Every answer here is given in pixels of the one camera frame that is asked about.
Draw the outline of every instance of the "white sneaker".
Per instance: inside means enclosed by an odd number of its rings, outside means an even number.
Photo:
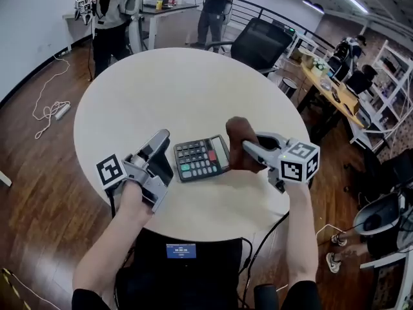
[[[341,262],[333,261],[333,256],[334,256],[334,253],[328,253],[325,256],[325,260],[327,261],[328,268],[330,269],[330,271],[333,273],[338,273],[338,271],[340,270]]]
[[[335,234],[331,237],[331,243],[333,243],[334,245],[339,245],[340,247],[344,247],[347,244],[347,240],[341,241],[339,234]]]

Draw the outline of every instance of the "calculator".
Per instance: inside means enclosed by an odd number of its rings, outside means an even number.
[[[218,176],[230,169],[230,154],[220,135],[179,143],[174,154],[182,182]]]

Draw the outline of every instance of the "white shirt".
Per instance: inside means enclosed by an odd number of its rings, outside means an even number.
[[[109,6],[107,6],[107,0],[97,0],[96,5],[96,28],[108,29],[115,28],[122,25],[128,19],[126,15],[123,15],[119,10],[120,0],[110,0]]]

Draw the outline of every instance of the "black and white marker cube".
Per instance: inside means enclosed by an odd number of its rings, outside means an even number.
[[[306,183],[318,171],[320,147],[297,141],[278,157],[279,179]]]
[[[96,170],[104,191],[127,177],[122,160],[116,154],[113,154],[96,164]]]

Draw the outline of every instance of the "blue display screen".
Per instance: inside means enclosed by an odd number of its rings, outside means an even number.
[[[168,258],[196,258],[196,245],[166,245],[166,256]]]

